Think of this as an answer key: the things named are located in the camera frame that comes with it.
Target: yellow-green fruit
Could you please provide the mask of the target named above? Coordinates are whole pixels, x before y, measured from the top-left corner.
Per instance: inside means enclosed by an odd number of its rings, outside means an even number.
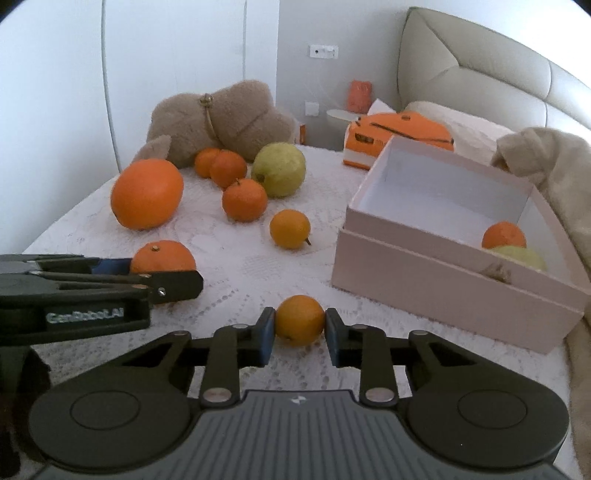
[[[531,248],[503,245],[501,247],[491,248],[491,251],[509,260],[514,260],[528,267],[535,268],[536,270],[544,272],[548,270],[544,259]]]
[[[251,178],[269,197],[293,195],[306,176],[306,158],[295,145],[278,142],[263,147],[252,164]]]

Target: pillow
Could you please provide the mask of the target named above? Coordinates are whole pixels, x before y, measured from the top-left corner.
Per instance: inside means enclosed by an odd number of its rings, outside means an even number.
[[[432,102],[411,102],[405,110],[420,113],[445,125],[454,139],[454,151],[462,157],[484,165],[491,164],[492,156],[496,152],[496,141],[500,137],[515,133],[479,116],[468,115]]]

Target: large orange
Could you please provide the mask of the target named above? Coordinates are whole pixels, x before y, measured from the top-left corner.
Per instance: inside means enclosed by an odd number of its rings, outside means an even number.
[[[167,160],[149,158],[127,167],[111,190],[111,209],[121,225],[145,230],[169,220],[183,196],[183,177]]]

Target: logo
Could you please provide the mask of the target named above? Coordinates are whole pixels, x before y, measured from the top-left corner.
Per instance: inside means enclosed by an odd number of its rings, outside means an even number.
[[[308,401],[308,399],[302,395],[298,395],[297,397],[290,398],[290,402],[295,403],[296,405],[302,405],[302,404],[306,403],[307,401]]]
[[[125,316],[125,310],[123,307],[117,309],[102,309],[97,312],[89,310],[88,312],[78,312],[77,310],[72,313],[53,313],[50,312],[45,315],[47,323],[56,325],[59,323],[70,323],[70,322],[87,322],[88,320],[103,320],[103,319],[114,319],[123,318]]]

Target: pink box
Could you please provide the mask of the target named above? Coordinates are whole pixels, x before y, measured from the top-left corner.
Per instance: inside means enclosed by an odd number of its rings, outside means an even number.
[[[480,247],[502,220],[519,225],[547,272]],[[573,244],[530,182],[401,137],[347,207],[332,284],[542,353],[574,328],[591,298]]]

